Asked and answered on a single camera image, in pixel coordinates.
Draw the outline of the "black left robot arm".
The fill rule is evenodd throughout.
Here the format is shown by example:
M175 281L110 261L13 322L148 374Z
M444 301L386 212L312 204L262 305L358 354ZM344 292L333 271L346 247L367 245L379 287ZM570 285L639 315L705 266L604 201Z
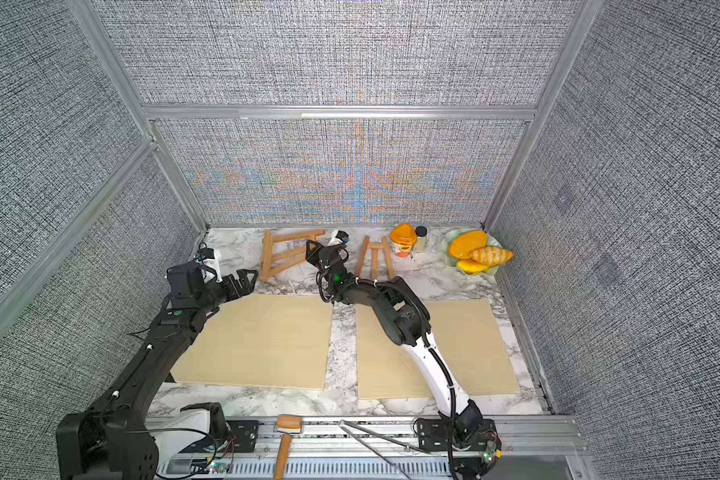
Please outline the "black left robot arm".
M208 440L218 447L229 428L217 403L185 411L176 426L149 429L147 412L159 387L221 305L253 293L255 270L221 276L190 261L166 272L170 292L140 349L98 399L66 415L56 430L63 479L153 479L161 461Z

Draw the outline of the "wooden canvas board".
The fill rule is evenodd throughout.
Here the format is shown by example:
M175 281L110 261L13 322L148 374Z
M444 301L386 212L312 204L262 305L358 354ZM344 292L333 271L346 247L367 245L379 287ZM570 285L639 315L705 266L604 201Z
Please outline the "wooden canvas board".
M254 294L224 304L171 370L178 383L324 388L333 306Z
M487 301L426 301L424 305L438 348L467 394L519 392L505 342ZM358 305L355 319L359 398L432 397L414 360L388 339L373 310Z

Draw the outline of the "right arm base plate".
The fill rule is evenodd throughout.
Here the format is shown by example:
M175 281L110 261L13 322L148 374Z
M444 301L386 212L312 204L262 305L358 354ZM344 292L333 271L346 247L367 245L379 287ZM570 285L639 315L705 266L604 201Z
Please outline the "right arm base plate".
M451 439L454 451L495 452L502 449L495 422L488 418L468 419L459 415L453 427L445 417L418 418L413 423L419 447L429 452L445 452L446 440Z

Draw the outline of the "wooden easel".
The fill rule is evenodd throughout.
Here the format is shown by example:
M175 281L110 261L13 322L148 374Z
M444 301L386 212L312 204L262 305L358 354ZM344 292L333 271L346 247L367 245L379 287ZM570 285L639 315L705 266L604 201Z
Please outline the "wooden easel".
M266 230L262 238L260 277L270 279L306 259L306 241L316 241L326 233L322 229L276 234Z
M393 279L396 276L392 260L391 242L387 236L382 237L379 242L372 242L369 236L365 236L363 238L354 270L357 277L361 277L363 274L367 256L370 256L369 278L371 280L377 280L379 278L380 259L383 259L384 261L384 266L386 267L386 277L388 279Z

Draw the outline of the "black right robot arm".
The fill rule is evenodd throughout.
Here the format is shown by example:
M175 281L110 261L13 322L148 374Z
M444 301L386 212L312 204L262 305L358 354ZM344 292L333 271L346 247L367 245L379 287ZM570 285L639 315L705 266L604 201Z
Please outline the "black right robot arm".
M465 450L481 430L483 415L458 383L440 351L423 302L401 277L379 281L360 278L345 267L346 245L306 242L306 261L317 269L315 281L326 303L362 305L371 309L383 333L402 348L418 367L447 422L445 439Z

